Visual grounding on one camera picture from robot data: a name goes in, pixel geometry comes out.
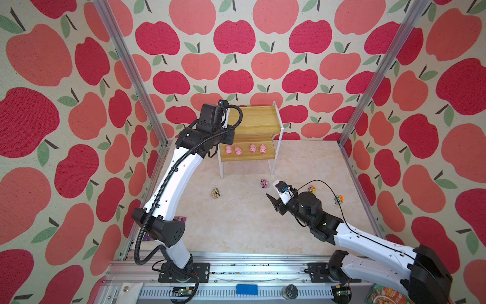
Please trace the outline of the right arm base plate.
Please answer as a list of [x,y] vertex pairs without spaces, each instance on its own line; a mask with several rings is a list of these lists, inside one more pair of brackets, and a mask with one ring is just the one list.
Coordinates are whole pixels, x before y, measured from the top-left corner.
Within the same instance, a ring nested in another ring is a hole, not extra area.
[[352,279],[337,266],[328,263],[308,263],[304,272],[310,276],[312,283],[361,283],[360,279]]

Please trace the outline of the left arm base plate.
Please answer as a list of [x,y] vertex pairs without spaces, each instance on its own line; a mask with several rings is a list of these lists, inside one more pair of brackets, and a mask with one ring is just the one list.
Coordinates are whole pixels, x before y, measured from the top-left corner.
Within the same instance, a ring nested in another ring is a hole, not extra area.
[[181,269],[172,262],[166,262],[159,271],[160,283],[208,283],[210,263],[193,263],[188,269]]

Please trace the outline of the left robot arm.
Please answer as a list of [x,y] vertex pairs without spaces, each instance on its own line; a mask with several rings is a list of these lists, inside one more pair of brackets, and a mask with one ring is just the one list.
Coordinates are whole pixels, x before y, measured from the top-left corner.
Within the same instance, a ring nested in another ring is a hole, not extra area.
[[235,130],[243,117],[240,107],[220,100],[216,105],[204,104],[199,118],[179,133],[162,182],[148,202],[132,213],[140,227],[134,247],[136,265],[148,263],[161,252],[170,266],[177,267],[184,276],[189,275],[192,255],[182,240],[185,224],[174,219],[178,203],[210,151],[221,144],[233,144]]

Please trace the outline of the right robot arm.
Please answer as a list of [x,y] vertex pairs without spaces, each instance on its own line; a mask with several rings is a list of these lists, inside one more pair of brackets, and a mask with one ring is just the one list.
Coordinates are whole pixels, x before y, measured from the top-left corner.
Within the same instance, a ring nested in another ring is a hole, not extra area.
[[285,186],[278,195],[268,197],[276,212],[291,214],[316,239],[339,247],[327,264],[335,282],[360,279],[393,289],[413,303],[449,303],[453,279],[433,249],[368,234],[324,212],[321,201],[309,191],[299,193]]

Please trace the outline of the pink toy pig front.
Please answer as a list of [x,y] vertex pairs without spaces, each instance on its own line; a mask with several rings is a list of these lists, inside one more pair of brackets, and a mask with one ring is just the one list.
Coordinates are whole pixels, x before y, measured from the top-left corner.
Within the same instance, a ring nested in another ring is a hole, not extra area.
[[259,152],[264,155],[266,152],[267,152],[267,147],[262,144],[260,147],[259,147]]

